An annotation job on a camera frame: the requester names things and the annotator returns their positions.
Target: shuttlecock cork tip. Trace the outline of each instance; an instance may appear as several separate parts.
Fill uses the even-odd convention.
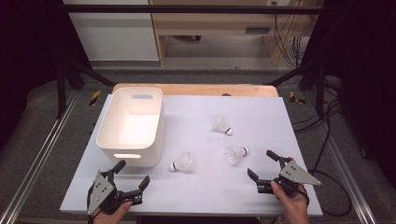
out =
[[[247,147],[242,147],[242,149],[245,150],[245,155],[244,156],[246,156],[248,154],[248,148]]]
[[[176,166],[175,166],[175,163],[174,163],[174,162],[172,162],[171,164],[169,164],[169,169],[170,169],[171,171],[175,171],[175,170],[176,170]]]
[[[231,129],[230,127],[225,131],[225,134],[227,134],[228,136],[233,135],[233,129]]]

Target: metal frame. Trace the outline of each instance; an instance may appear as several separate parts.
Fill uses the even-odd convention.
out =
[[[338,21],[334,23],[333,28],[326,38],[322,41],[318,50],[315,52],[314,59],[303,63],[300,67],[290,71],[285,76],[278,78],[277,80],[269,83],[268,85],[278,86],[284,81],[300,74],[304,74],[303,80],[300,83],[300,88],[302,90],[308,90],[312,85],[317,82],[317,100],[316,106],[313,106],[312,100],[310,104],[315,107],[318,114],[322,116],[322,96],[323,96],[323,78],[324,71],[320,64],[322,63],[327,48],[329,47],[332,39],[336,35],[336,29],[338,25],[342,23],[345,15],[348,13],[355,0],[351,1],[351,4],[347,8],[323,8],[323,7],[237,7],[237,6],[117,6],[117,5],[44,5],[41,2],[32,1],[36,3],[35,10],[25,7],[24,13],[28,17],[34,17],[35,13],[62,13],[62,12],[84,12],[84,13],[221,13],[221,14],[300,14],[300,15],[321,15],[327,13],[343,12],[343,16],[340,17]],[[70,68],[77,69],[81,73],[85,73],[98,81],[102,82],[107,86],[114,86],[116,83],[101,77],[100,75],[93,72],[90,68],[86,68],[80,65],[78,62],[73,62],[67,59],[67,56],[63,52],[60,52],[58,40],[54,39],[54,35],[51,34],[51,30],[45,26],[45,22],[39,18],[35,18],[36,25],[42,25],[42,30],[45,32],[41,35],[44,39],[50,40],[48,42],[49,53],[58,62],[59,67],[57,70],[57,81],[58,81],[58,101],[59,101],[59,111],[58,111],[58,121],[54,125],[54,130],[49,135],[49,139],[44,144],[43,148],[40,150],[39,155],[37,155],[36,161],[31,167],[31,170],[23,180],[18,193],[14,196],[11,204],[8,206],[7,211],[1,216],[0,222],[3,223],[13,223],[21,210],[26,197],[28,196],[35,180],[37,179],[40,170],[50,154],[50,150],[53,145],[53,140],[56,140],[57,134],[64,125],[64,121],[67,119],[70,112],[70,108],[73,107],[73,102],[76,95],[72,100],[72,104],[66,107],[65,101],[65,90],[64,90],[64,78],[68,77],[69,82],[73,89],[82,89],[82,80],[76,77],[69,77],[67,74]],[[332,140],[330,142],[331,155],[334,163],[337,165],[337,170],[343,179],[348,191],[351,193],[356,212],[361,219],[362,223],[375,223],[375,218],[367,205],[364,197],[361,195],[358,185],[356,184],[353,176],[348,170],[345,162],[340,155],[336,144]]]

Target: bin handle cutout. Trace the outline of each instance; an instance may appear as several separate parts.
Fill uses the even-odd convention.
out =
[[[114,157],[119,159],[140,159],[142,158],[139,154],[114,154]]]
[[[131,95],[134,100],[152,100],[154,97],[152,95]]]

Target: black curtain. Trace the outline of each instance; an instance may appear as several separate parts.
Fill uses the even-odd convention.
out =
[[[26,107],[27,93],[55,80],[61,61],[73,60],[91,68],[68,14],[46,12],[42,10],[43,3],[0,0],[0,148]],[[66,71],[73,87],[81,87],[78,71]]]
[[[327,0],[333,7],[343,1]],[[396,188],[396,1],[357,0],[326,49],[326,75],[341,78],[341,100],[361,146],[378,161]],[[323,16],[304,60],[315,57],[335,21]]]

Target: white table surface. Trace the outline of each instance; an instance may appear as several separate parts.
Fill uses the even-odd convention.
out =
[[[87,192],[96,173],[114,163],[96,145],[99,124],[106,113],[108,95],[75,176],[60,210],[86,214]],[[280,166],[265,155],[293,157],[306,170],[290,119],[280,97],[175,96],[163,97],[165,131],[160,161],[150,168],[125,167],[115,175],[118,190],[130,191],[146,175],[150,183],[143,203],[130,212],[151,216],[239,216],[265,217],[283,214],[280,201],[271,194],[259,194],[248,177],[248,168],[260,179],[274,179]],[[211,130],[216,116],[224,116],[233,128],[227,136]],[[236,165],[224,156],[226,146],[248,147],[249,152]],[[170,172],[169,164],[189,152],[196,163],[191,174]],[[310,204],[309,216],[322,216],[317,195],[305,185]]]

